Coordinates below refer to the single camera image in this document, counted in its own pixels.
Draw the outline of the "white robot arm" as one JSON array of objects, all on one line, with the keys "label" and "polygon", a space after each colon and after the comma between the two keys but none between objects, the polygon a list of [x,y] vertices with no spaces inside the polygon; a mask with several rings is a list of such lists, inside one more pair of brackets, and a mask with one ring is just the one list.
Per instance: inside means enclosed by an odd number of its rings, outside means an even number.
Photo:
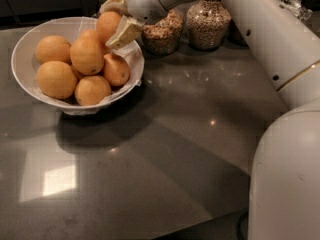
[{"label": "white robot arm", "polygon": [[[145,24],[195,0],[107,0],[121,48]],[[261,138],[252,165],[248,240],[320,240],[320,38],[280,0],[222,0],[287,112]]]}]

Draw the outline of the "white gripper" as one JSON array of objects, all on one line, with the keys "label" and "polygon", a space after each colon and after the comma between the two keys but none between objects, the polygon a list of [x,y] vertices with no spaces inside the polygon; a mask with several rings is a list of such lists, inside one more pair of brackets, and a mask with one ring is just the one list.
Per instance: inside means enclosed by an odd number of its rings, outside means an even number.
[{"label": "white gripper", "polygon": [[100,6],[100,14],[114,11],[121,15],[129,13],[132,17],[121,18],[115,34],[105,45],[116,50],[125,47],[141,35],[144,23],[153,25],[174,7],[192,1],[195,0],[107,0]]}]

